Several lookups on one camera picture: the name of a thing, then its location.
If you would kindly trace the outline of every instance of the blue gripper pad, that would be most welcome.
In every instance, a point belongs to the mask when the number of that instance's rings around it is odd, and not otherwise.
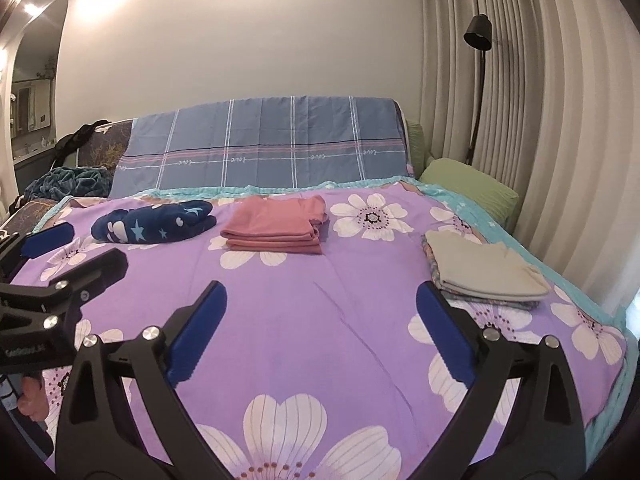
[[[27,258],[37,258],[53,249],[71,243],[74,234],[74,227],[68,222],[54,225],[49,229],[25,237],[20,254]]]
[[[191,378],[225,311],[226,289],[217,283],[201,298],[200,304],[168,350],[165,377],[173,388]]]
[[[418,314],[451,376],[470,388],[476,380],[475,353],[426,283],[415,295]]]

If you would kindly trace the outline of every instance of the mirror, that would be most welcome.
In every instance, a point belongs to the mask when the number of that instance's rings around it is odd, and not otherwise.
[[[14,162],[56,143],[58,51],[68,0],[56,0],[24,31],[11,83],[10,131]]]

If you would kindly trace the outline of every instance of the floor lamp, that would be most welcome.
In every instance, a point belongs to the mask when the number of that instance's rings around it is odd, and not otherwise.
[[[474,160],[476,151],[476,141],[478,140],[478,128],[480,127],[480,112],[482,111],[482,94],[484,93],[484,67],[485,55],[487,50],[491,50],[491,32],[492,26],[486,14],[478,14],[474,16],[469,24],[469,28],[465,33],[465,41],[474,49],[480,51],[480,77],[478,81],[478,113],[476,114],[476,123],[474,131],[471,135],[471,143],[469,150],[466,152],[466,163],[471,165]]]

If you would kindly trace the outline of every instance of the folded clothing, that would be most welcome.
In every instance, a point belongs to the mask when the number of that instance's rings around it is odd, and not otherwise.
[[[213,206],[204,200],[116,209],[91,227],[96,240],[114,244],[160,244],[193,238],[216,224]]]
[[[59,201],[67,195],[106,198],[112,182],[113,177],[106,168],[54,168],[27,186],[24,201],[35,198]]]
[[[425,237],[448,290],[500,301],[539,301],[549,294],[540,270],[503,242],[476,244],[450,231]]]
[[[276,200],[250,196],[220,234],[236,251],[322,254],[319,226],[327,220],[321,196]]]
[[[449,290],[445,285],[442,284],[442,281],[440,280],[438,263],[436,261],[436,258],[433,256],[433,250],[427,243],[427,238],[424,235],[422,236],[422,250],[424,251],[425,256],[427,256],[427,262],[429,263],[429,270],[431,273],[431,281],[433,282],[433,285],[435,285],[440,290],[444,298],[448,300],[462,300],[471,303],[508,306],[511,308],[519,308],[521,310],[532,310],[540,304],[539,301],[502,301],[489,298],[478,298],[477,296],[469,296],[466,294],[460,294],[453,290]]]

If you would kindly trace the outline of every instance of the cream folded cloth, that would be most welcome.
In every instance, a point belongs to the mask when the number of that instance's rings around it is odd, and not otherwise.
[[[539,301],[550,287],[540,270],[503,242],[477,244],[451,231],[425,234],[440,281],[460,294],[502,301]]]

